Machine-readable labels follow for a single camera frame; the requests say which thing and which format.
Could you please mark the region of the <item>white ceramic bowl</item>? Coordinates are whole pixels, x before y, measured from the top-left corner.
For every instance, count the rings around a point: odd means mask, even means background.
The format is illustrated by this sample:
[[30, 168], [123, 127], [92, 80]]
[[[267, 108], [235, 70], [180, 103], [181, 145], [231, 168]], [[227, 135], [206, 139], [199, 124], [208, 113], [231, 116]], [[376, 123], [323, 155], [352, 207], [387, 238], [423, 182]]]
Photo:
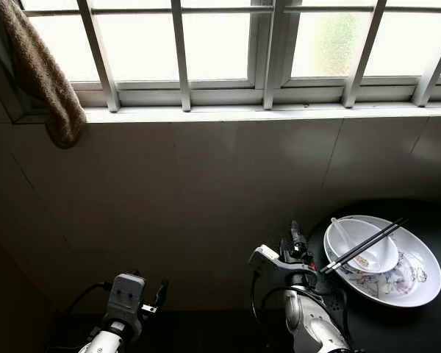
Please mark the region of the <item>white ceramic bowl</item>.
[[[362, 219], [352, 218], [351, 216], [345, 216], [344, 218], [338, 219], [353, 219], [353, 221], [356, 221], [355, 230], [353, 232], [355, 236], [358, 237], [359, 244], [364, 243], [365, 240], [371, 238], [372, 235], [379, 233], [385, 226], [387, 226], [386, 224], [383, 226], [375, 225], [370, 221], [362, 221]], [[326, 250], [326, 257], [329, 262], [344, 255], [336, 255], [332, 251], [331, 240], [332, 236], [334, 236], [334, 229], [331, 228], [331, 225], [327, 226], [323, 242], [323, 248]], [[394, 269], [397, 265], [398, 246], [396, 246], [395, 242], [391, 240], [390, 236], [387, 236], [387, 238], [383, 238], [376, 242], [371, 248], [366, 249], [357, 256], [349, 259], [345, 265], [336, 268], [336, 271], [343, 274], [381, 274]]]

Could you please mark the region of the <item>large white floral plate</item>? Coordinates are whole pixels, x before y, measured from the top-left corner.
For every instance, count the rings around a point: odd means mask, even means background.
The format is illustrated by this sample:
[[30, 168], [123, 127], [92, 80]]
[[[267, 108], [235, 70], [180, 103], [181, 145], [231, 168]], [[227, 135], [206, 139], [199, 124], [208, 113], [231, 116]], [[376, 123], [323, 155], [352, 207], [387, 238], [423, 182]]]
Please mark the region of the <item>large white floral plate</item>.
[[[391, 221], [371, 215], [348, 215], [336, 218], [352, 238], [361, 242], [369, 235], [391, 225]], [[326, 227], [323, 246], [328, 262], [336, 260], [349, 246], [342, 245], [336, 253], [340, 232], [333, 224]], [[382, 273], [368, 273], [354, 268], [353, 262], [335, 270], [338, 277], [357, 293], [398, 308], [416, 308], [432, 302], [441, 293], [441, 265], [437, 257], [413, 232], [397, 228], [386, 240], [392, 240], [398, 249], [395, 267]]]

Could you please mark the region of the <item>white ceramic spoon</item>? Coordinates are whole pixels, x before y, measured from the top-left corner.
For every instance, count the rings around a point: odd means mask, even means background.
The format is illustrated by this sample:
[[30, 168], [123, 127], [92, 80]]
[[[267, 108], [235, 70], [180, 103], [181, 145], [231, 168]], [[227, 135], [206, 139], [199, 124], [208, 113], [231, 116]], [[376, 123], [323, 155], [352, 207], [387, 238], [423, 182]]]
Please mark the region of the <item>white ceramic spoon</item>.
[[333, 218], [331, 222], [331, 228], [334, 229], [331, 247], [336, 255], [345, 254], [359, 244], [358, 237], [355, 236], [353, 232], [355, 230], [356, 221], [353, 221], [353, 219]]

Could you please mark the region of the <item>white window sill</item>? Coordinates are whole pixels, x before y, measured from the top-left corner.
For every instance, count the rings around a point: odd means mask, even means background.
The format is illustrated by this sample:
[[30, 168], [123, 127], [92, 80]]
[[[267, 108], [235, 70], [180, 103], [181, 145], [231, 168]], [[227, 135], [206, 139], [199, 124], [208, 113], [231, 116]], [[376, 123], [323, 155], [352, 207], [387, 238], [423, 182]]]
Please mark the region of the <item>white window sill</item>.
[[199, 105], [188, 112], [179, 107], [125, 107], [116, 113], [106, 108], [86, 108], [84, 113], [91, 124], [429, 118], [441, 117], [441, 103], [428, 103], [425, 107], [410, 103], [364, 103], [352, 108], [341, 104], [286, 104], [271, 109], [260, 105]]

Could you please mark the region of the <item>black round table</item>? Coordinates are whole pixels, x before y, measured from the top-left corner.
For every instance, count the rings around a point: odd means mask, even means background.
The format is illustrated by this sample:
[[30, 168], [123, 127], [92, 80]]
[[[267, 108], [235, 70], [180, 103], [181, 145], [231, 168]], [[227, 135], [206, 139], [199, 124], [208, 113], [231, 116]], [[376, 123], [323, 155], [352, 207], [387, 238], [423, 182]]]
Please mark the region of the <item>black round table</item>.
[[[302, 235], [318, 265], [325, 261], [322, 242], [327, 221], [346, 215], [371, 215], [385, 221], [405, 218], [404, 228], [422, 240], [441, 265], [441, 203], [417, 199], [366, 199], [302, 221]], [[325, 276], [319, 287], [321, 291], [338, 287], [347, 293], [343, 306], [348, 310], [356, 349], [366, 353], [441, 353], [441, 293], [418, 308], [395, 308], [373, 302], [335, 274]]]

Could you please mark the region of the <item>brown hanging towel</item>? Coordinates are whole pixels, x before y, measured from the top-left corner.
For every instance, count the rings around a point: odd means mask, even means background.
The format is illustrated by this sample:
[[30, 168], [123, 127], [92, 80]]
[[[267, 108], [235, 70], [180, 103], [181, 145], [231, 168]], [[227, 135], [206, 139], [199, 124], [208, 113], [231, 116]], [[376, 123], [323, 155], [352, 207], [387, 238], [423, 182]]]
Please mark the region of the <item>brown hanging towel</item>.
[[76, 91], [16, 0], [0, 0], [0, 21], [19, 87], [49, 109], [44, 124], [51, 142], [62, 150], [74, 147], [87, 124]]

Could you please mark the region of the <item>white barred window frame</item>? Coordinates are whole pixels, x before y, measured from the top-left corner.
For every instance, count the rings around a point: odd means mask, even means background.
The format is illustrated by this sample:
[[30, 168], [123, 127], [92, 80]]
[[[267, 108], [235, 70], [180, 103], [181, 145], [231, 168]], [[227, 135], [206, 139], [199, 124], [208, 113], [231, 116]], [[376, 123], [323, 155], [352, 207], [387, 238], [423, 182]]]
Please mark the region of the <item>white barred window frame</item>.
[[441, 101], [441, 0], [0, 0], [0, 29], [113, 113]]

